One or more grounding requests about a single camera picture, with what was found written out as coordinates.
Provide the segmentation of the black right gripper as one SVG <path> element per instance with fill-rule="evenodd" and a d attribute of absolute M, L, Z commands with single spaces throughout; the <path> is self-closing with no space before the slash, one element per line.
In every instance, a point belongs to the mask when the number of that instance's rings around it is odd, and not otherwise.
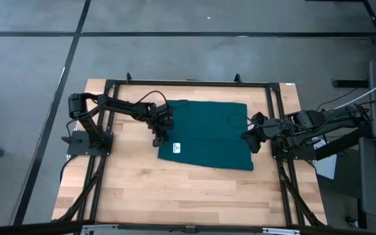
<path fill-rule="evenodd" d="M 269 119 L 263 113 L 258 112 L 251 118 L 254 127 L 241 134 L 241 139 L 248 143 L 251 153 L 258 153 L 261 142 L 275 140 L 287 133 L 286 123 L 281 119 Z"/>

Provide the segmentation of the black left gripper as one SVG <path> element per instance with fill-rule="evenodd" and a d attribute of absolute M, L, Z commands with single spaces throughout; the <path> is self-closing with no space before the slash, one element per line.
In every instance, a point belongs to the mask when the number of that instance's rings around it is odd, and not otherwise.
<path fill-rule="evenodd" d="M 148 129 L 156 136 L 153 139 L 153 147 L 158 148 L 169 140 L 168 132 L 173 129 L 173 108 L 169 104 L 149 108 L 150 117 L 147 118 Z"/>

